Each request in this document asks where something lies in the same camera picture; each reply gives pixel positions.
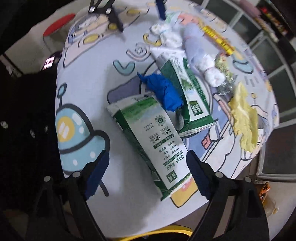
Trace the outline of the blue disposable glove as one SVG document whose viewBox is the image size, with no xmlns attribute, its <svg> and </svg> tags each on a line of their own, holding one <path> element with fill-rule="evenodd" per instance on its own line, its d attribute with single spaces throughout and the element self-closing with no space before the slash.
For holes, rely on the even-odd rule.
<svg viewBox="0 0 296 241">
<path fill-rule="evenodd" d="M 163 75 L 155 73 L 147 76 L 143 76 L 140 73 L 137 73 L 137 75 L 141 82 L 146 84 L 150 91 L 154 92 L 164 110 L 175 112 L 183 107 L 184 102 L 176 88 Z"/>
</svg>

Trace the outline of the green white milk carton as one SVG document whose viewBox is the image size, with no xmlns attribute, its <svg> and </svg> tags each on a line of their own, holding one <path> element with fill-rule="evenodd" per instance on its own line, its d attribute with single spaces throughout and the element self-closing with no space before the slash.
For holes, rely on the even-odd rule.
<svg viewBox="0 0 296 241">
<path fill-rule="evenodd" d="M 162 105 L 152 93 L 129 96 L 106 108 L 123 134 L 145 161 L 161 200 L 191 178 L 187 148 Z"/>
</svg>

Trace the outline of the crumpled white tissue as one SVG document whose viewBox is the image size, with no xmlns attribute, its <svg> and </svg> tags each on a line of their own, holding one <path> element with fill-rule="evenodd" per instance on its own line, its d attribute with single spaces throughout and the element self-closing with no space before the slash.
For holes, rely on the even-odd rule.
<svg viewBox="0 0 296 241">
<path fill-rule="evenodd" d="M 151 32 L 159 36 L 162 44 L 170 49 L 181 48 L 183 39 L 181 35 L 175 32 L 170 25 L 166 23 L 157 23 L 151 26 Z"/>
</svg>

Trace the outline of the red stool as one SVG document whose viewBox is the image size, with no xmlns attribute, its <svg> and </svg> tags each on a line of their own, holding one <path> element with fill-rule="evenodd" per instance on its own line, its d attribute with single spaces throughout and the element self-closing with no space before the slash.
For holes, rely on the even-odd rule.
<svg viewBox="0 0 296 241">
<path fill-rule="evenodd" d="M 75 16 L 76 16 L 75 13 L 70 13 L 59 18 L 58 20 L 53 22 L 51 25 L 49 25 L 48 28 L 46 28 L 46 30 L 43 32 L 43 37 L 48 37 L 54 32 L 60 30 L 62 27 L 67 25 L 69 22 L 71 22 L 75 18 Z"/>
</svg>

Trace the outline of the yellow red long box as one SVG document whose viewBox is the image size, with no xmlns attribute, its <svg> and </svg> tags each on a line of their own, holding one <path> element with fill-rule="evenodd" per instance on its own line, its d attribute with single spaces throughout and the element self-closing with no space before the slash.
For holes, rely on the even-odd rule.
<svg viewBox="0 0 296 241">
<path fill-rule="evenodd" d="M 215 44 L 217 44 L 227 56 L 230 56 L 234 53 L 235 48 L 230 44 L 230 42 L 216 32 L 213 28 L 208 25 L 204 25 L 202 31 L 206 36 L 208 36 Z"/>
</svg>

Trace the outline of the cartoon print tablecloth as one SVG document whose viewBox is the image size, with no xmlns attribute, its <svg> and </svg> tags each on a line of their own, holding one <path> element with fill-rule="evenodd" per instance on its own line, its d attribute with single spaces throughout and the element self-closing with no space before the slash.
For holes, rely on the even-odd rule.
<svg viewBox="0 0 296 241">
<path fill-rule="evenodd" d="M 58 64 L 56 132 L 62 170 L 81 171 L 106 150 L 102 187 L 88 200 L 107 237 L 127 237 L 174 223 L 206 203 L 186 164 L 188 150 L 229 178 L 258 154 L 280 115 L 272 86 L 248 45 L 221 19 L 190 1 L 168 1 L 166 24 L 182 35 L 206 27 L 235 48 L 223 57 L 242 99 L 256 112 L 257 142 L 241 147 L 231 97 L 211 87 L 182 48 L 155 33 L 154 1 L 116 1 L 119 32 L 105 15 L 85 13 L 70 27 Z"/>
</svg>

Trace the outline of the yellow cabbage leaf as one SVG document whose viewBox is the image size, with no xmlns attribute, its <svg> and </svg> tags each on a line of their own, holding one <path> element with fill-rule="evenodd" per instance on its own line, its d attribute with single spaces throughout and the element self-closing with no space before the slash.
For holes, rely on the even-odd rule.
<svg viewBox="0 0 296 241">
<path fill-rule="evenodd" d="M 258 115 L 257 110 L 247 102 L 247 97 L 245 86 L 239 82 L 228 105 L 234 118 L 234 133 L 240 136 L 240 146 L 251 153 L 255 150 L 258 141 Z"/>
</svg>

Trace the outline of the crumpled foil wrapper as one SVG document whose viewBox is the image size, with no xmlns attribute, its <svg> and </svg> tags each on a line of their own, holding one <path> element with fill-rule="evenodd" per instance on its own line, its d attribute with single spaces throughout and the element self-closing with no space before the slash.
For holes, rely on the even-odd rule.
<svg viewBox="0 0 296 241">
<path fill-rule="evenodd" d="M 217 87 L 220 95 L 232 94 L 234 92 L 235 80 L 237 75 L 229 70 L 227 56 L 224 53 L 219 53 L 215 58 L 215 67 L 220 70 L 225 76 L 225 81 Z"/>
</svg>

